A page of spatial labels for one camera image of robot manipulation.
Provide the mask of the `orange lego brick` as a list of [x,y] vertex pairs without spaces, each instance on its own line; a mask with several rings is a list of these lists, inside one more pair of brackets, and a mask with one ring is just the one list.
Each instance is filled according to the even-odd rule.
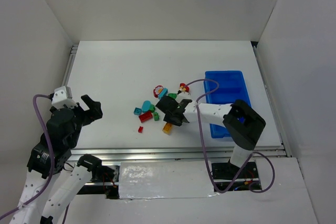
[[166,123],[164,126],[163,126],[163,129],[162,129],[162,132],[167,134],[167,135],[170,135],[171,132],[173,130],[173,124],[171,123]]

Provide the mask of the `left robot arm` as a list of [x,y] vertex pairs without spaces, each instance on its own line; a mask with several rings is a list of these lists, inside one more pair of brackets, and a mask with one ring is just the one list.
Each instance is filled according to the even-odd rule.
[[31,151],[18,206],[8,213],[11,223],[57,223],[79,190],[102,170],[99,158],[85,154],[61,181],[64,165],[77,145],[82,128],[103,116],[100,102],[83,95],[81,99],[87,110],[79,103],[68,105],[66,100],[56,106],[58,95],[54,93],[47,97],[52,101],[51,117],[44,122],[37,106],[40,97],[39,94],[33,97],[33,106],[43,134]]

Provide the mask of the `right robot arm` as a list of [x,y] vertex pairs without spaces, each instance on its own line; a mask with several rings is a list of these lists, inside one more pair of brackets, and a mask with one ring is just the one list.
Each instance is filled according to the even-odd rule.
[[244,166],[266,126],[266,121],[243,100],[210,104],[165,96],[155,107],[164,113],[165,122],[175,126],[198,122],[224,127],[235,143],[229,163],[237,168]]

